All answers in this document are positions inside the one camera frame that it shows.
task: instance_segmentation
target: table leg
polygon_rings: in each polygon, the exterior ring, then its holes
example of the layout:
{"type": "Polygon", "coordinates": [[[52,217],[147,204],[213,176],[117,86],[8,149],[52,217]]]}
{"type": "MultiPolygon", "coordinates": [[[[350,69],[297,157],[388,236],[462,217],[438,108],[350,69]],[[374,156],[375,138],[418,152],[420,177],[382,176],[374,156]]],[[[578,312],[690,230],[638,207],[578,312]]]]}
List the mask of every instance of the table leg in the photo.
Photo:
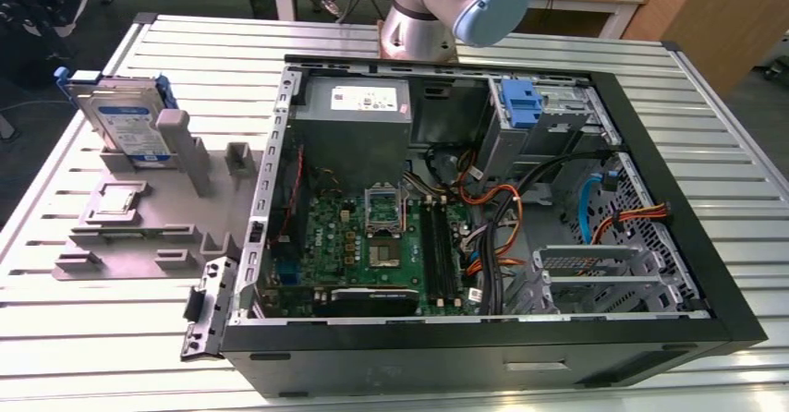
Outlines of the table leg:
{"type": "Polygon", "coordinates": [[[625,33],[625,29],[627,29],[627,25],[630,24],[630,19],[633,19],[633,15],[638,9],[638,4],[619,4],[617,7],[617,11],[611,13],[607,17],[607,21],[605,22],[603,30],[598,38],[617,40],[621,38],[621,35],[625,33]]]}
{"type": "Polygon", "coordinates": [[[275,0],[279,21],[296,20],[296,0],[275,0]]]}

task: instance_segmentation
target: power supply label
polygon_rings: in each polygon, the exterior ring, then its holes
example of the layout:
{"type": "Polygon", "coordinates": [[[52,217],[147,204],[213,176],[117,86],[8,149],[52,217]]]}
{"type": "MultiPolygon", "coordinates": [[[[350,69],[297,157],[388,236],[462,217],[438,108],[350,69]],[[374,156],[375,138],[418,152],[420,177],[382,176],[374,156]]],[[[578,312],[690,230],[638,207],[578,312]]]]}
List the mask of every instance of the power supply label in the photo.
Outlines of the power supply label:
{"type": "Polygon", "coordinates": [[[396,112],[396,89],[338,86],[331,89],[331,110],[396,112]]]}

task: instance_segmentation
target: ram slot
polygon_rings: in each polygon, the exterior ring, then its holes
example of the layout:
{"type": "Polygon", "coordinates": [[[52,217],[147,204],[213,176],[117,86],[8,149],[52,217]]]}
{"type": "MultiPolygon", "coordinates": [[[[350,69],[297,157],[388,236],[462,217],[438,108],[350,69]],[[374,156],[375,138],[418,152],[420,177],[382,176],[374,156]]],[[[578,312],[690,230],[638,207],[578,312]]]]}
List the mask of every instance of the ram slot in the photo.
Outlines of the ram slot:
{"type": "Polygon", "coordinates": [[[435,302],[439,295],[439,279],[435,262],[435,241],[432,232],[432,201],[426,199],[419,206],[419,231],[422,233],[422,257],[424,265],[424,279],[427,300],[435,302]]]}
{"type": "Polygon", "coordinates": [[[440,295],[442,298],[454,300],[458,293],[458,275],[455,273],[455,263],[452,261],[452,234],[446,219],[446,204],[443,201],[432,208],[432,229],[435,233],[435,258],[440,295]]]}

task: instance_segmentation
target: metal case frame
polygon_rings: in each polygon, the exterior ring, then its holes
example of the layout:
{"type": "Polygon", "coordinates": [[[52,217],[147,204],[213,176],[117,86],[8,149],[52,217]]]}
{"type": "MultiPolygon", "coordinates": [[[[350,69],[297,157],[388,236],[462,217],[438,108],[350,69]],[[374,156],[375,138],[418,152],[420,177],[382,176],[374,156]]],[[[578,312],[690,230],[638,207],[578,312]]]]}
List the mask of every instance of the metal case frame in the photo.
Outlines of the metal case frame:
{"type": "MultiPolygon", "coordinates": [[[[729,354],[765,340],[762,327],[614,75],[542,68],[438,66],[430,63],[312,56],[287,56],[285,62],[289,67],[283,74],[280,99],[273,109],[275,127],[257,182],[259,189],[268,188],[268,192],[276,173],[277,149],[281,147],[288,107],[291,99],[297,98],[293,90],[297,89],[300,72],[327,69],[348,75],[392,78],[402,76],[404,72],[411,75],[475,79],[535,73],[586,76],[621,135],[621,150],[633,159],[651,199],[670,203],[669,233],[701,291],[699,308],[709,309],[713,318],[691,321],[661,319],[544,322],[498,321],[491,318],[488,321],[466,323],[396,322],[364,325],[327,324],[324,321],[287,325],[287,319],[281,319],[281,325],[263,325],[247,319],[247,306],[253,296],[249,283],[257,278],[253,263],[265,251],[263,243],[252,247],[248,245],[239,263],[232,312],[220,336],[220,352],[263,394],[380,394],[627,385],[690,359],[729,354]],[[560,356],[554,357],[555,367],[539,366],[539,361],[546,362],[542,358],[551,356],[560,356]],[[548,369],[560,370],[563,362],[578,358],[597,361],[587,376],[563,386],[540,382],[550,378],[546,375],[550,373],[548,369]],[[468,364],[484,361],[486,365],[480,368],[470,366],[466,370],[462,365],[456,367],[455,363],[450,368],[443,367],[450,360],[466,361],[468,364]],[[340,388],[336,380],[328,383],[312,382],[315,377],[324,380],[336,378],[331,375],[336,370],[343,373],[343,369],[356,367],[367,368],[366,378],[359,381],[348,375],[346,384],[339,381],[343,385],[340,388]],[[422,369],[423,376],[410,378],[414,367],[422,369]],[[499,376],[500,374],[495,375],[495,368],[515,370],[515,375],[527,375],[499,376]],[[305,382],[297,375],[311,371],[313,373],[304,377],[309,379],[305,382]],[[277,380],[264,380],[272,373],[277,373],[277,380]]],[[[265,225],[268,201],[265,197],[255,201],[249,229],[252,223],[265,225]]]]}

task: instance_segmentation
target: blue hard drive label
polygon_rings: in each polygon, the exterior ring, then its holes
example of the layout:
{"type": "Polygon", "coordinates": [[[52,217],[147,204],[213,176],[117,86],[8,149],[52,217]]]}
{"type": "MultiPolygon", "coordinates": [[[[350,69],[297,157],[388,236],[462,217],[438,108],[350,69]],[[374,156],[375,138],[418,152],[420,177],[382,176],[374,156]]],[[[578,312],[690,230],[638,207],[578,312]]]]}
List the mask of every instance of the blue hard drive label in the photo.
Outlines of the blue hard drive label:
{"type": "Polygon", "coordinates": [[[169,159],[171,152],[156,130],[149,108],[136,105],[100,105],[95,109],[104,120],[109,138],[133,161],[157,163],[169,159]]]}
{"type": "Polygon", "coordinates": [[[145,107],[135,106],[109,106],[103,105],[99,107],[99,112],[104,115],[149,115],[151,111],[145,107]]]}

